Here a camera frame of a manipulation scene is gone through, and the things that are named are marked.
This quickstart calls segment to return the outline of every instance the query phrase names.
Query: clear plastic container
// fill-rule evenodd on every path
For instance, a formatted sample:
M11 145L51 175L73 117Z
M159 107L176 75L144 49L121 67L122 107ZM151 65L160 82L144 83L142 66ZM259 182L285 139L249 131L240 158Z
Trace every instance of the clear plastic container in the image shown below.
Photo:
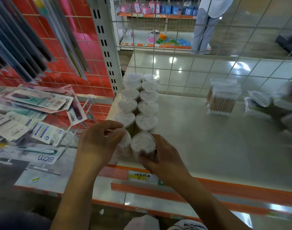
M146 115L155 115L158 112L159 105L156 102L141 101L137 104L140 113Z
M120 100L117 103L118 109L123 113L137 113L137 101L136 100Z
M158 92L159 86L160 85L157 82L144 81L142 83L142 90Z
M140 99L141 101L148 101L148 102L157 102L159 99L159 94L158 92L155 91L142 91L140 92Z
M272 103L270 94L261 93L258 91L248 91L249 97L251 97L257 104L262 107L268 107Z
M139 132L150 131L156 127L158 118L155 115L138 114L135 116L135 123Z
M129 81L143 82L143 79L144 79L143 73L128 73L127 77Z
M130 113L119 113L115 115L114 118L115 121L120 122L124 125L124 128L129 132L131 137L135 133L135 115L130 112Z
M115 130L109 132L109 134L107 134L106 137L112 138L119 131L126 131L126 135L123 137L121 142L117 145L116 150L114 151L113 154L115 156L120 156L120 155L121 156L130 156L132 154L132 150L131 150L131 146L130 146L131 136L125 128L115 129Z
M211 78L210 79L211 87L209 89L209 92L208 92L208 95L206 98L206 103L209 102L209 100L212 96L213 85L235 86L235 85L237 85L237 83L238 83L238 81L236 79Z
M212 92L208 114L230 115L242 90L236 86L213 86Z
M273 93L272 98L275 106L292 111L291 96L282 96L282 94L275 92Z
M121 91L121 98L122 99L132 99L137 100L139 98L140 92L137 89L123 89Z
M254 116L260 119L271 120L272 117L268 114L267 108L261 107L252 98L245 97L245 116Z
M159 83L160 82L160 75L146 73L144 75L144 81L157 82L157 83Z
M142 83L140 81L125 81L124 83L125 88L129 88L129 89L137 89L138 91L140 91Z
M141 131L131 140L131 149L136 160L144 154L155 161L156 140L147 131Z

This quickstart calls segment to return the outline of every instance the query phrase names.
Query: forearm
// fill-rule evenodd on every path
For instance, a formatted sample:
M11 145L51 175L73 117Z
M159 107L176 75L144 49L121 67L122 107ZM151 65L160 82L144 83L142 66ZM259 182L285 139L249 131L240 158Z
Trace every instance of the forearm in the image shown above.
M72 173L50 230L87 230L95 178Z
M195 178L177 182L176 191L191 205L209 230L250 229Z

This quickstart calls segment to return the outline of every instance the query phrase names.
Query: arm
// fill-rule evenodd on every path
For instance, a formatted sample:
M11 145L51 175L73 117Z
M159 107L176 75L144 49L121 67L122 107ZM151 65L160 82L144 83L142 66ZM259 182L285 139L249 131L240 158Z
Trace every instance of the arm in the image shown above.
M209 230L250 229L190 175L178 151L166 139L156 134L153 134L153 137L157 143L159 162L155 163L141 156L142 164L156 174L164 184L177 191Z
M88 229L95 179L126 134L120 131L106 139L104 132L121 127L123 124L107 120L94 124L80 135L73 172L50 230Z

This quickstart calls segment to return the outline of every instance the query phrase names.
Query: person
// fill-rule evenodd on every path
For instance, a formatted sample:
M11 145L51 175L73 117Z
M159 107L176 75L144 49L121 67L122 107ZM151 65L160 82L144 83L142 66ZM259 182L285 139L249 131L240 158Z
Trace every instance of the person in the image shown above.
M204 54L221 15L233 0L201 0L192 41L192 54Z
M107 120L92 125L81 134L73 171L50 230L88 229L95 179L110 161L126 132L119 131L110 139L105 138L105 134L121 127L123 124ZM153 136L157 143L158 162L140 156L141 163L178 192L209 230L250 229L190 175L178 151L166 139L157 134Z

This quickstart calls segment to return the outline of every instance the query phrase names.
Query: heart-shaped container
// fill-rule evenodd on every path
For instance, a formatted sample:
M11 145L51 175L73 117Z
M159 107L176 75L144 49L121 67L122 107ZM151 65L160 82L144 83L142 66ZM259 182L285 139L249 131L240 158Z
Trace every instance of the heart-shaped container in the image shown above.
M127 77L129 81L143 82L143 73L128 73Z
M155 115L138 114L135 116L137 130L150 131L154 129L158 123L158 118Z
M160 75L146 73L144 75L144 81L157 82L157 83L159 83L160 82Z
M159 99L159 94L158 92L155 91L142 91L140 92L140 99L141 101L148 101L148 102L157 102Z
M129 132L125 128L118 128L115 129L109 134L107 134L107 139L112 138L115 134L117 134L119 131L126 131L126 135L124 135L123 139L121 142L117 145L116 150L114 151L113 155L116 157L118 156L130 156L132 154L132 149L131 149L131 136Z
M138 91L140 91L142 83L140 81L125 81L124 83L125 88L131 88L131 89L137 89Z
M142 90L158 92L159 86L160 85L157 82L144 81L142 83Z
M119 113L115 115L114 118L115 121L120 122L124 125L124 128L129 132L129 134L134 136L135 133L135 115L130 112L130 113Z
M132 99L137 100L139 98L140 92L137 89L126 88L121 91L122 99Z
M145 115L155 115L158 112L159 105L156 102L141 101L137 104L140 113Z
M141 131L132 138L131 149L136 160L144 154L155 161L156 140L147 131Z
M127 100L123 99L117 103L118 109L123 113L129 113L137 110L137 101L136 100Z

